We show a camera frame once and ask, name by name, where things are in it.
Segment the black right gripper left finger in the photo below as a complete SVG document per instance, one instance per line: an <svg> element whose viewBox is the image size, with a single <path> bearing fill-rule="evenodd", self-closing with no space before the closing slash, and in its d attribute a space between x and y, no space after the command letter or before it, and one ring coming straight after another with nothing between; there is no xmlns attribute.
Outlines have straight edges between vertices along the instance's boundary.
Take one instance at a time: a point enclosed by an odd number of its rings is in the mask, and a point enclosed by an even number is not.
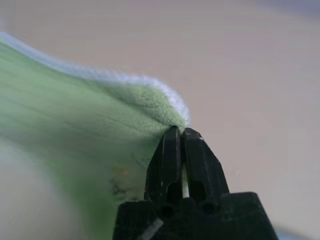
<svg viewBox="0 0 320 240"><path fill-rule="evenodd" d="M147 168L144 189L146 200L180 200L182 198L181 135L170 127L160 138Z"/></svg>

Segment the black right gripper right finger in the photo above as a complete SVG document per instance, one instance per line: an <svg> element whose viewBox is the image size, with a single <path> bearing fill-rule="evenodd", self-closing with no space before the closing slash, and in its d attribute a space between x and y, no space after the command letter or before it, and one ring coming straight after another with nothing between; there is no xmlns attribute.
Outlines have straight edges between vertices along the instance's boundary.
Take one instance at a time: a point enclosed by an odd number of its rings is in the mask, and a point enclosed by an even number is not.
<svg viewBox="0 0 320 240"><path fill-rule="evenodd" d="M183 134L189 195L195 200L219 200L229 188L222 165L199 132Z"/></svg>

